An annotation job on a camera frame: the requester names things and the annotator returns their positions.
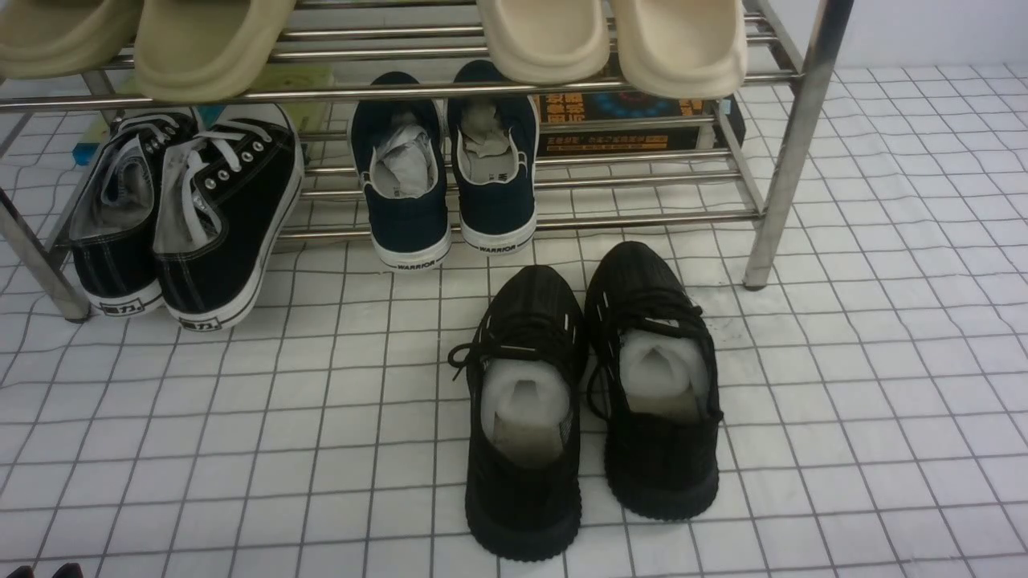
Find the rack leg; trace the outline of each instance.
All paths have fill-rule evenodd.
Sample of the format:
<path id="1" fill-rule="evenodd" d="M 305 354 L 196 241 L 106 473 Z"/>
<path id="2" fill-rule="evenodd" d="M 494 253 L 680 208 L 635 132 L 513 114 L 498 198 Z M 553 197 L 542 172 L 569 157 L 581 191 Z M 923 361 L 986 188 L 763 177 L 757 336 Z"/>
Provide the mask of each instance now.
<path id="1" fill-rule="evenodd" d="M 47 258 L 36 234 L 3 189 L 0 189 L 0 234 L 7 240 L 22 263 L 29 267 L 65 319 L 81 323 L 89 317 L 89 302 L 68 283 L 61 273 L 61 263 Z"/>
<path id="2" fill-rule="evenodd" d="M 89 89 L 90 95 L 107 96 L 114 94 L 114 86 L 111 85 L 111 79 L 103 70 L 89 70 L 87 72 L 83 72 L 82 81 L 85 82 L 85 87 Z M 114 119 L 118 117 L 119 113 L 120 111 L 114 110 L 100 111 L 100 114 L 103 115 L 108 127 L 111 122 L 114 122 Z"/>
<path id="3" fill-rule="evenodd" d="M 814 21 L 814 34 L 803 63 L 803 78 L 795 91 L 796 98 L 785 125 L 785 138 L 781 142 L 778 164 L 768 187 L 764 219 L 757 229 L 746 274 L 742 278 L 742 285 L 746 289 L 763 289 L 768 284 L 778 242 L 781 241 L 785 219 L 793 207 L 796 187 L 800 184 L 800 174 L 814 137 L 817 117 L 824 104 L 824 95 L 832 80 L 832 72 L 852 8 L 853 0 L 820 1 Z"/>

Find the white wall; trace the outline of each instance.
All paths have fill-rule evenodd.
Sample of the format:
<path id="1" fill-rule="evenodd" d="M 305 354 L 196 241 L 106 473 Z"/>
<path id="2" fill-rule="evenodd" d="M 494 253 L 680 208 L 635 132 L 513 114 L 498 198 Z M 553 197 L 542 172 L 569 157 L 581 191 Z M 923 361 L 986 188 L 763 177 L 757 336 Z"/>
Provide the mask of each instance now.
<path id="1" fill-rule="evenodd" d="M 818 0 L 771 0 L 801 51 Z M 1028 61 L 1026 0 L 856 0 L 839 66 Z"/>

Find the sneaker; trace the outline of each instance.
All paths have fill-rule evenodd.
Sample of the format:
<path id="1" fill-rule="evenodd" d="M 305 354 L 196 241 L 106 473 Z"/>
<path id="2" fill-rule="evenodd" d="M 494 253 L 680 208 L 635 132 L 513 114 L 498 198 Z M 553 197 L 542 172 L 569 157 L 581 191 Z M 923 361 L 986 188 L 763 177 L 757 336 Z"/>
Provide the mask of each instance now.
<path id="1" fill-rule="evenodd" d="M 584 330 L 563 278 L 531 265 L 497 293 L 472 342 L 449 354 L 471 390 L 468 527 L 499 556 L 546 559 L 578 535 Z"/>
<path id="2" fill-rule="evenodd" d="M 506 81 L 487 61 L 468 63 L 454 82 Z M 446 107 L 461 233 L 491 255 L 522 249 L 536 232 L 539 110 L 530 97 L 450 99 Z"/>
<path id="3" fill-rule="evenodd" d="M 188 108 L 125 118 L 99 151 L 68 223 L 75 270 L 104 315 L 126 317 L 163 304 L 150 247 L 160 203 L 164 153 L 196 136 Z"/>
<path id="4" fill-rule="evenodd" d="M 390 72 L 372 84 L 417 84 Z M 442 125 L 430 99 L 363 101 L 350 123 L 350 149 L 368 203 L 371 241 L 393 270 L 439 266 L 449 253 Z"/>
<path id="5" fill-rule="evenodd" d="M 641 243 L 600 261 L 585 319 L 598 364 L 586 398 L 607 421 L 604 462 L 614 496 L 629 510 L 683 519 L 718 494 L 718 362 L 702 311 L 671 268 Z M 608 407 L 593 398 L 599 373 Z"/>
<path id="6" fill-rule="evenodd" d="M 153 252 L 172 317 L 214 331 L 253 309 L 303 153 L 279 105 L 227 106 L 198 137 L 168 151 Z"/>

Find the navy blue sneaker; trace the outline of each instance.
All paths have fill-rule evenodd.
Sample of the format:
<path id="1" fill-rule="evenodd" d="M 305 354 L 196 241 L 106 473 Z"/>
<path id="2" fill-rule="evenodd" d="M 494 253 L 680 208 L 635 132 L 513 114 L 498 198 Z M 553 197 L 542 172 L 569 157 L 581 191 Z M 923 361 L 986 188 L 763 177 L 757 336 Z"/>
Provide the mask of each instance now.
<path id="1" fill-rule="evenodd" d="M 390 72 L 372 84 L 417 84 Z M 368 202 L 371 240 L 394 270 L 439 266 L 450 248 L 442 124 L 429 99 L 363 101 L 350 122 L 350 149 Z"/>
<path id="2" fill-rule="evenodd" d="M 474 61 L 454 82 L 504 80 L 492 63 Z M 446 123 L 464 240 L 492 255 L 518 251 L 536 232 L 536 103 L 529 97 L 450 99 Z"/>

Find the metal shoe rack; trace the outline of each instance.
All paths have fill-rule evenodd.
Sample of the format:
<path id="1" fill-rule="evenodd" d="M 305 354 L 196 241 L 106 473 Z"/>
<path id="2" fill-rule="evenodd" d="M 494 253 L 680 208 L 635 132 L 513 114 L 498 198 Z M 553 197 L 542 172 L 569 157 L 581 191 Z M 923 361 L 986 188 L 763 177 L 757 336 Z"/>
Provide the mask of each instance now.
<path id="1" fill-rule="evenodd" d="M 842 43 L 843 34 L 853 0 L 820 0 L 815 17 L 813 35 L 807 53 L 800 53 L 788 38 L 784 27 L 769 5 L 768 0 L 744 0 L 747 8 L 745 16 L 748 34 L 748 44 L 762 46 L 770 50 L 777 69 L 751 70 L 746 75 L 746 85 L 785 84 L 794 94 L 793 107 L 788 115 L 781 149 L 775 164 L 768 197 L 765 202 L 754 181 L 740 145 L 733 137 L 728 120 L 718 103 L 708 103 L 707 114 L 666 119 L 624 119 L 612 121 L 592 121 L 575 124 L 575 130 L 605 131 L 610 129 L 645 127 L 667 128 L 692 125 L 700 128 L 700 147 L 692 151 L 674 152 L 644 152 L 619 154 L 592 154 L 572 157 L 543 157 L 539 165 L 551 167 L 584 167 L 608 166 L 615 162 L 681 162 L 683 171 L 677 174 L 644 174 L 630 176 L 611 176 L 601 178 L 576 178 L 562 180 L 546 180 L 537 183 L 540 194 L 546 194 L 547 189 L 575 189 L 583 187 L 630 187 L 658 186 L 675 183 L 709 183 L 735 181 L 741 191 L 744 209 L 723 211 L 694 211 L 682 213 L 659 213 L 653 215 L 576 217 L 560 219 L 542 219 L 540 230 L 557 229 L 600 229 L 618 227 L 636 227 L 654 225 L 676 225 L 687 223 L 714 223 L 732 221 L 750 221 L 757 228 L 757 237 L 743 285 L 748 289 L 760 289 L 767 285 L 778 242 L 781 238 L 785 219 L 792 207 L 800 180 L 800 173 L 806 159 L 807 149 L 813 137 L 814 128 L 820 113 L 829 81 L 832 77 L 836 57 Z M 441 7 L 474 5 L 474 0 L 299 0 L 297 10 L 342 10 L 346 8 L 382 8 L 397 9 L 405 7 Z M 380 27 L 380 28 L 331 28 L 286 30 L 282 33 L 279 47 L 271 53 L 270 63 L 314 63 L 314 62 L 353 62 L 353 61 L 390 61 L 412 59 L 468 59 L 487 58 L 488 52 L 484 40 L 475 45 L 436 46 L 431 47 L 388 47 L 388 48 L 347 48 L 347 49 L 296 49 L 297 42 L 318 41 L 348 41 L 348 40 L 391 40 L 402 43 L 410 39 L 439 38 L 479 38 L 482 37 L 481 26 L 418 26 L 418 27 Z M 22 98 L 0 100 L 0 113 L 21 113 L 22 117 L 11 134 L 0 144 L 2 155 L 10 143 L 17 137 L 33 113 L 46 111 L 101 111 L 104 118 L 112 121 L 125 109 L 140 109 L 159 106 L 142 96 L 114 95 L 108 70 L 131 68 L 131 55 L 121 55 L 99 70 L 85 72 L 82 78 L 91 96 L 59 97 L 59 98 Z M 309 101 L 360 101 L 368 99 L 406 99 L 434 98 L 447 99 L 451 97 L 467 97 L 472 95 L 519 94 L 535 95 L 563 92 L 599 93 L 628 89 L 630 85 L 623 78 L 594 78 L 582 82 L 563 85 L 534 86 L 515 82 L 488 84 L 423 84 L 414 86 L 393 85 L 389 87 L 371 87 L 367 85 L 335 85 L 329 88 L 305 89 L 292 92 L 249 92 L 226 101 L 232 103 L 284 103 Z M 713 127 L 720 125 L 725 135 L 727 147 L 712 148 Z M 551 125 L 550 130 L 559 131 L 562 127 Z M 307 142 L 326 142 L 345 138 L 343 131 L 317 131 L 301 134 L 301 139 Z M 690 162 L 705 160 L 727 161 L 732 170 L 706 171 L 693 170 Z M 313 177 L 335 176 L 356 177 L 352 167 L 318 166 L 307 169 L 307 175 Z M 68 220 L 81 193 L 82 184 L 68 201 L 61 217 L 54 224 L 49 237 L 41 242 L 32 228 L 15 210 L 7 194 L 0 189 L 0 233 L 11 245 L 14 253 L 30 269 L 43 289 L 49 294 L 56 306 L 69 321 L 84 321 L 88 317 L 88 303 L 69 284 L 62 273 L 62 266 L 68 255 L 65 246 Z M 304 190 L 304 198 L 314 201 L 352 201 L 363 197 L 360 190 L 355 189 L 315 189 Z M 280 237 L 282 241 L 313 242 L 318 240 L 356 240 L 367 237 L 366 227 L 316 227 L 296 230 L 285 229 Z"/>

